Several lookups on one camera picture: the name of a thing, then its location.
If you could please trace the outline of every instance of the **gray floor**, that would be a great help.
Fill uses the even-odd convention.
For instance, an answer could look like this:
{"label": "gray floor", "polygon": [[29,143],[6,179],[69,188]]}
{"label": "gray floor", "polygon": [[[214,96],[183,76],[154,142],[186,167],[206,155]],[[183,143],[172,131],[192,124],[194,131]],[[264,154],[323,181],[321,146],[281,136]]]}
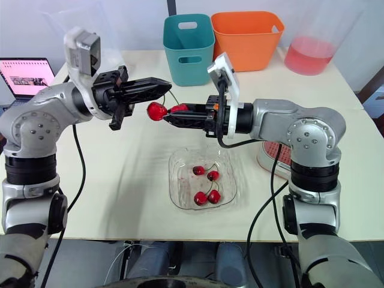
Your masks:
{"label": "gray floor", "polygon": [[[49,257],[56,244],[49,241],[50,247],[44,255],[36,287],[40,287]],[[356,242],[354,246],[366,259],[377,276],[384,281],[384,242]],[[244,244],[239,244],[244,251]],[[251,257],[265,287],[294,287],[288,260],[275,254],[274,243],[253,244]],[[112,260],[123,249],[122,242],[108,244],[96,241],[63,240],[47,287],[95,287],[103,284]],[[216,243],[185,242],[180,275],[205,277],[214,272]],[[108,283],[118,280],[119,266],[116,261]],[[249,287],[256,287],[249,270]]]}

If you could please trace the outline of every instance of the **laptop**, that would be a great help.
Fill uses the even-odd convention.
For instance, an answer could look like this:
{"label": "laptop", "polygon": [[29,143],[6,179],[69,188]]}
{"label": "laptop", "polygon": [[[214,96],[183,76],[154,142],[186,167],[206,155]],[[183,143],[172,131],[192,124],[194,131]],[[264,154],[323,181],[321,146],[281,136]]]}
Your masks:
{"label": "laptop", "polygon": [[15,97],[3,110],[28,102],[55,78],[47,58],[0,58],[0,74]]}

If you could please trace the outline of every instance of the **orange basket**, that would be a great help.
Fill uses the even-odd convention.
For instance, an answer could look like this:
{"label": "orange basket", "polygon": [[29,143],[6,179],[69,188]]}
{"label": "orange basket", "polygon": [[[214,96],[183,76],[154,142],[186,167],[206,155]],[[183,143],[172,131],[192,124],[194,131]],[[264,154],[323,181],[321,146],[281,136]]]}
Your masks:
{"label": "orange basket", "polygon": [[227,52],[237,72],[267,67],[284,31],[282,21],[267,11],[220,12],[211,20],[214,58]]}

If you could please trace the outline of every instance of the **cherry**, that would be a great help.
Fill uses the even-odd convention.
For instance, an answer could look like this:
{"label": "cherry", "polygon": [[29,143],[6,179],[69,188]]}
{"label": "cherry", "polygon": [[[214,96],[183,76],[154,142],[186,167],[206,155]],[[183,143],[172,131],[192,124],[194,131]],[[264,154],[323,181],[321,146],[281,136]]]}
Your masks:
{"label": "cherry", "polygon": [[215,189],[213,189],[213,190],[210,192],[209,196],[208,196],[208,200],[209,200],[212,204],[216,204],[217,202],[220,201],[220,199],[221,199],[221,195],[220,195],[220,193],[219,193],[217,190],[215,190]]}
{"label": "cherry", "polygon": [[172,112],[177,112],[177,111],[188,111],[188,106],[186,104],[179,104],[177,106],[173,106],[170,111]]}
{"label": "cherry", "polygon": [[220,174],[217,172],[217,171],[210,171],[206,177],[208,178],[208,180],[210,181],[216,181],[219,177],[220,177]]}
{"label": "cherry", "polygon": [[205,169],[203,166],[194,166],[192,168],[192,172],[195,174],[195,175],[203,175],[205,173]]}
{"label": "cherry", "polygon": [[161,105],[160,103],[157,103],[157,102],[152,102],[150,105],[148,105],[146,112],[148,113],[148,116],[153,121],[162,120],[162,118],[168,113],[164,105]]}
{"label": "cherry", "polygon": [[199,191],[196,193],[193,200],[196,203],[196,205],[202,206],[208,201],[208,198],[206,197],[206,194],[204,192]]}

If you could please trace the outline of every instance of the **table surface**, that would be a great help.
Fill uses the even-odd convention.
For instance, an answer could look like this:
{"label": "table surface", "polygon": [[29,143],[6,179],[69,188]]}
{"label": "table surface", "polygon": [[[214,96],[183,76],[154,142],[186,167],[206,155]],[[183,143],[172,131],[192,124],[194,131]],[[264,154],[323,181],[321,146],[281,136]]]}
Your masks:
{"label": "table surface", "polygon": [[[123,52],[130,79],[158,77],[171,81],[164,51]],[[337,109],[347,123],[340,141],[341,227],[339,235],[350,241],[384,239],[384,140],[333,64],[318,76],[300,76],[283,64],[278,49],[263,71],[238,73],[243,102],[255,98],[280,98],[304,107]],[[60,83],[65,66],[56,76]],[[172,88],[181,103],[205,103],[217,94],[212,83]],[[166,95],[166,107],[174,100]],[[250,223],[270,196],[270,173],[256,161],[259,143],[231,149],[238,195],[234,202],[217,209],[183,211],[169,199],[168,162],[181,148],[217,145],[197,130],[179,129],[165,121],[153,122],[148,104],[137,104],[120,131],[111,131],[107,121],[93,119],[79,124],[87,178],[84,191],[68,216],[65,238],[82,239],[172,239],[192,241],[244,241]],[[247,139],[238,135],[233,142]],[[58,173],[61,187],[71,201],[79,188],[82,168],[71,128],[58,141]],[[0,165],[4,166],[4,157]],[[0,176],[5,178],[1,169]],[[284,181],[275,179],[275,187]],[[282,195],[277,197],[281,211]],[[287,240],[296,238],[284,234]],[[253,241],[279,241],[270,205],[254,228]]]}

